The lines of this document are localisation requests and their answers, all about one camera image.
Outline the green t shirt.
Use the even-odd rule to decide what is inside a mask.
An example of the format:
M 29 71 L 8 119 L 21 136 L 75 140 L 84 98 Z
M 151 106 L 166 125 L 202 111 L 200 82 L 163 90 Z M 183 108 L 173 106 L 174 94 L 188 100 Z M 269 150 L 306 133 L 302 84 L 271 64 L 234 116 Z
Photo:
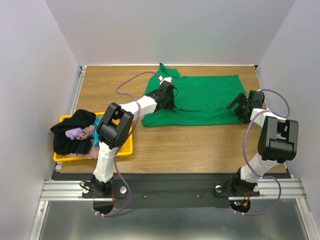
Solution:
M 172 78 L 175 108 L 146 114 L 141 120 L 144 127 L 241 124 L 227 108 L 238 94 L 246 92 L 238 75 L 182 76 L 163 63 L 157 73 Z

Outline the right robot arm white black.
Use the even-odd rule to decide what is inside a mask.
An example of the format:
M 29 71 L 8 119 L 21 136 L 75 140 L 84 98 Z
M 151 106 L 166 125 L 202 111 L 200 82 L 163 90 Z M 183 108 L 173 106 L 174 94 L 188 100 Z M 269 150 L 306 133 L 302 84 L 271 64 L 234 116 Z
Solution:
M 258 181 L 273 167 L 292 161 L 298 150 L 299 123 L 296 120 L 281 117 L 269 109 L 263 109 L 264 91 L 251 90 L 249 96 L 239 93 L 227 106 L 230 110 L 235 105 L 235 115 L 248 125 L 242 153 L 245 165 L 232 177 L 230 191 L 236 196 L 259 191 Z M 261 127 L 257 143 L 257 153 L 249 161 L 246 155 L 246 142 L 250 128 L 256 124 Z

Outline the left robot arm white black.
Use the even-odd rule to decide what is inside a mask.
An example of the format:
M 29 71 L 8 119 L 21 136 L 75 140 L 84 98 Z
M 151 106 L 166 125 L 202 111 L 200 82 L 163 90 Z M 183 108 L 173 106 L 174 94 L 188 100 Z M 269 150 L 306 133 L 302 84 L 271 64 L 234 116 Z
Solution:
M 111 193 L 114 160 L 122 145 L 134 130 L 132 123 L 140 117 L 159 110 L 173 109 L 173 79 L 161 78 L 159 87 L 139 99 L 125 104 L 111 103 L 97 127 L 99 152 L 95 170 L 90 182 L 95 193 L 106 197 Z

